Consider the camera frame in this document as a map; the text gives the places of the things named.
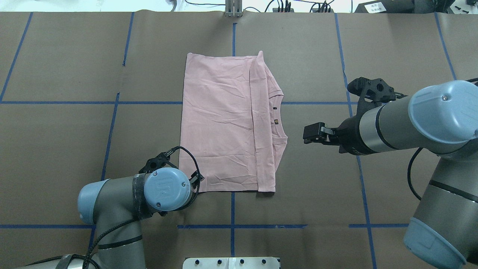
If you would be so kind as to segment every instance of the black tape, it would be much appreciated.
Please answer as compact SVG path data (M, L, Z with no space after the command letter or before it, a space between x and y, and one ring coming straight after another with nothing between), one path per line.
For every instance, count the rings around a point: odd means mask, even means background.
M443 183L435 181L435 180L430 180L429 184L432 185L432 186L435 186L437 188L440 188L442 190L445 190L445 191L451 192L453 194L456 194L458 196L461 196L461 197L463 197L465 199L468 199L470 201L478 203L478 197L471 194L471 193L468 193L466 191L462 191L460 189L454 188L452 186L443 184Z
M116 243L98 245L98 249L120 247L120 246L124 246L124 245L131 244L131 243L134 243L134 242L138 242L141 239L143 239L143 235L139 235L135 238L126 239L126 240L119 241L119 242L116 242Z
M146 197L144 197L144 175L138 174L133 177L133 205L140 220L152 217Z
M377 112L377 116L375 117L375 129L377 130L377 133L380 137L380 139L382 140L382 142L387 145L388 147L390 148L393 148L395 150L398 150L396 147L390 145L390 143L387 142L387 140L385 140L385 138L383 137L382 135L382 131L380 131L380 126L379 126L379 117L380 117L380 112L382 111L382 109L384 108L385 106L382 106L379 108L379 111Z

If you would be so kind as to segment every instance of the wrinkle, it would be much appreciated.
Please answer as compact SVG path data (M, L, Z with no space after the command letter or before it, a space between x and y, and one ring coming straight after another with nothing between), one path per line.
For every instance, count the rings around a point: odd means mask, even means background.
M228 92L228 93L230 93L230 94L232 94L232 95L234 95L234 96L237 96L237 97L246 99L246 97L238 90L238 88L233 87L233 86L231 86L231 85L228 85L228 88L224 88L224 89L222 89L222 90L224 90L224 91L226 91L226 92Z
M231 177L231 178L219 178L216 174L211 175L212 177L216 178L218 182L216 183L210 183L208 182L208 185L220 185L220 184L238 184L238 185L243 185L243 184L257 184L257 182L254 182L253 180L256 179L255 176L248 177L242 181L238 181L240 178L244 176L238 176L238 177Z
M229 160L231 160L231 161L233 161L233 162L235 162L235 163L241 165L241 166L247 167L247 165L244 164L244 162L241 161L241 160L240 160L239 158L237 158L236 156L227 156L227 158L228 158Z
M237 155L219 155L219 156L198 156L196 157L196 160L199 159L199 158L224 158L224 157L228 157L228 156L244 156L244 157L253 157L254 155L244 155L244 154L237 154ZM180 157L181 159L186 159L186 160L190 160L191 157L189 155L186 155L185 157Z
M206 113L206 114L212 114L212 115L219 116L219 117L221 116L221 115L219 115L219 114L217 114L217 113L215 113L215 112L212 112L212 111L209 111L209 110L200 108L200 107L193 107L193 109L194 109L194 110L197 110L197 111L199 111L199 112L204 112L204 113Z
M235 123L233 121L236 121L236 120L239 120L239 119L227 119L227 120L214 120L215 123L228 123L228 124L232 124L232 125L235 125L239 128L242 128L242 129L245 129L245 130L252 130L252 128L250 127L247 127L247 126L243 126L241 124L238 124L238 123Z

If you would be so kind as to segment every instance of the cable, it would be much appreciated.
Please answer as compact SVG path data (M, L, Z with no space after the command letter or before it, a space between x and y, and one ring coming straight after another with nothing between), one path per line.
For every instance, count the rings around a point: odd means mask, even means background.
M311 4L318 4L318 2L313 2L313 1L304 1L304 0L294 0L294 1L305 2L305 3L311 3Z
M71 256L73 259L82 259L82 260L86 260L87 257L86 256L83 256L83 255L78 255L78 254L73 254ZM63 258L63 256L56 256L56 257L52 257L52 258L48 258L48 259L43 259L43 260L39 260L39 261L36 261L36 262L33 262L31 264L27 264L26 266L29 266L29 265L35 265L35 264L40 264L40 263L44 263L44 262L49 262L49 261L52 261L52 260L59 260ZM88 259L89 262L96 268L96 269L99 269L99 264L96 263L94 260L92 259Z
M198 176L198 182L197 182L197 188L196 188L196 192L194 193L193 197L191 198L191 200L189 200L189 202L185 205L183 205L182 207L176 209L176 210L173 210L173 211L179 211L179 210L183 210L184 208L187 208L189 207L193 202L194 200L196 200L196 197L197 195L199 194L199 187L201 185L201 173L199 172L199 166L197 165L197 161L196 161L196 158L194 158L193 154L191 152L189 152L189 150L183 148L182 146L176 146L174 147L172 150L176 151L178 149L182 149L184 150L192 159L193 159L193 162L194 162L194 165L196 166L196 171L197 171L197 176Z
M270 5L272 4L272 2L274 2L274 1L275 1L275 0L271 0L271 1L269 2L269 4L268 4L267 7L266 7L266 10L265 10L264 12L267 12L267 9L269 8L269 6L270 6Z
M91 261L91 257L90 257L90 256L91 256L91 253L92 253L93 250L95 249L96 245L98 245L99 241L100 241L101 239L103 239L103 237L107 236L109 233L113 232L114 230L119 229L119 228L121 228L121 227L123 227L123 226L125 226L125 225L130 224L130 223L133 223L133 222L135 222L135 221L137 221L137 220L138 220L138 219L136 219L136 218L127 220L127 221L125 221L125 222L123 222L123 223L121 223L121 224L116 225L116 226L113 227L113 228L110 228L109 230L105 231L104 233L100 234L100 235L96 238L96 240L93 242L93 244L91 245L91 247L88 249L88 252L87 252L87 254L85 255L85 256L86 256L86 259L83 260L83 267L82 267L82 269L88 269L88 263L90 263L90 261Z
M325 12L327 11L327 1L324 1L324 3L322 4L322 8L320 9L320 12Z
M317 5L317 4L319 4L319 9L320 9L320 3L314 3L314 4L312 5L312 7L310 7L309 13L312 12L312 10L314 9L314 6Z
M203 5L209 5L209 6L225 6L226 4L197 4L197 3L191 3L188 0L185 0L186 3L191 4L191 5L196 5L196 6L203 6Z
M259 11L258 9L256 9L255 7L246 7L246 8L244 8L244 10L246 10L246 9L255 9L255 10L257 10L257 11L260 13L260 11Z
M415 195L415 197L418 199L418 200L422 200L422 198L420 197L420 195L418 195L418 193L415 191L415 188L413 187L412 185L412 165L413 165L413 161L415 161L415 158L417 158L418 154L420 153L420 151L422 151L422 147L419 147L417 149L417 151L415 151L415 154L412 156L412 158L410 159L410 162L408 163L408 169L407 169L407 181L408 181L408 187L410 187L410 190L412 191L413 195Z
M176 7L178 6L178 1L174 0L173 1L173 8L171 9L171 12L174 12L176 10Z

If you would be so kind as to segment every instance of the blue tape line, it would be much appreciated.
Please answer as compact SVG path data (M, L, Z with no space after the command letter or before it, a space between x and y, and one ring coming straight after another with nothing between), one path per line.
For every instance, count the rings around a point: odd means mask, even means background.
M407 223L395 223L395 224L349 224L349 228L406 228Z
M341 37L340 37L340 27L339 27L339 24L338 24L337 13L334 13L334 16L335 16L335 26L336 26L336 31L337 31L338 48L339 48L339 51L340 51L340 61L341 61L341 64L342 64L342 74L343 74L343 77L344 77L345 91L346 91L346 95L347 95L348 113L349 113L350 117L352 117L353 116L352 102L350 101L350 93L347 90L348 80L347 80L347 76L345 74L344 52L343 52L343 49L342 49L342 40L341 40ZM360 162L360 157L359 156L357 156L357 163L358 163L358 169L359 169L359 172L360 172L360 182L362 184L362 200L363 200L363 207L364 207L364 211L365 211L365 220L367 222L367 225L370 225L369 208L368 208L368 205L367 205L367 195L365 193L365 183L364 183L364 180L363 180L362 164ZM375 259L375 249L374 249L374 246L373 246L372 229L370 227L367 227L367 234L369 236L369 247L370 247L370 255L371 255L371 258L372 258L372 266L373 266L373 269L377 269L377 261Z
M234 228L231 228L231 257L236 256L236 248L235 248L235 240L234 240L235 233L236 233L236 230L234 230Z
M372 229L370 227L370 216L369 216L369 206L367 203L367 194L365 192L365 182L363 180L363 171L362 171L362 163L360 161L360 157L356 156L357 158L357 163L358 163L358 169L360 172L360 183L362 185L362 200L363 200L363 208L365 211L365 221L367 223L367 234L369 236L369 246L370 246L370 254L372 257L372 266L373 269L377 269L377 261L375 259L375 249L373 247L373 237L372 237Z
M445 40L443 39L443 35L442 35L442 27L440 27L440 20L438 19L437 12L435 12L435 21L436 21L436 26L438 27L438 33L440 34L440 39L442 40L443 51L445 52L446 60L448 61L448 66L450 66L450 71L453 76L453 79L456 80L455 70L453 70L453 65L451 64L450 56L448 55L448 51L446 49Z
M236 229L304 229L307 224L238 224Z
M307 224L197 224L178 225L178 229L304 229Z
M0 101L3 100L3 96L5 95L5 91L7 90L8 82L10 81L10 76L13 71L13 67L15 66L15 62L17 61L18 54L20 53L20 49L22 48L23 41L25 40L25 36L27 35L28 31L28 26L30 26L30 22L32 21L33 17L33 12L30 12L30 16L28 17L27 25L25 26L25 29L23 30L23 35L22 38L20 39L20 43L18 44L17 47L17 52L15 52L15 56L13 57L13 61L11 62L10 70L8 71L7 79L5 80L5 83L3 84L3 89L0 94Z
M113 128L115 127L116 111L118 110L118 103L120 100L119 94L120 94L119 92L116 94L115 108L113 109L113 117L111 118L111 126L109 127L108 143L106 144L106 154L105 154L105 160L103 162L103 170L101 172L101 180L105 180L106 165L108 163L108 156L109 156L109 147L111 146L111 137L113 136Z
M38 105L38 104L60 104L60 105L113 105L113 101L0 101L1 104L28 104L28 105Z
M237 22L232 24L232 55L236 56L236 24Z
M182 101L120 101L122 105L182 105Z
M91 229L93 225L0 224L0 229Z
M236 56L236 24L234 22L232 24L232 56ZM231 192L231 257L236 255L235 249L235 233L234 224L236 221L236 195L235 193Z
M126 65L126 56L128 55L128 47L130 46L131 28L133 27L134 12L131 12L130 28L128 30L128 38L126 39L126 46L124 47L123 66Z
M88 243L88 249L93 245L93 240L95 240L95 231L96 231L96 226L93 225L93 227L91 227L90 241Z
M334 16L335 16L335 28L336 28L336 31L337 31L338 49L339 49L339 52L340 52L340 62L342 64L342 76L344 77L345 92L347 93L347 102L349 104L351 104L350 94L347 90L348 80L347 80L347 75L345 74L344 51L342 49L342 38L340 37L340 27L339 27L339 24L338 24L337 13L334 13ZM349 113L350 116L353 115L352 107L350 105L348 106L348 113Z

